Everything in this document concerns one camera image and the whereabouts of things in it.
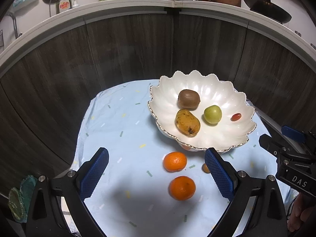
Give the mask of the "person right hand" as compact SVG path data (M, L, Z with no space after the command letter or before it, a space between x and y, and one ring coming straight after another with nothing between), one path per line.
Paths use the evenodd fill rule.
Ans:
M296 197L290 218L288 220L288 230L292 233L295 230L299 230L302 223L305 223L315 207L315 200L307 197L306 195L299 193Z

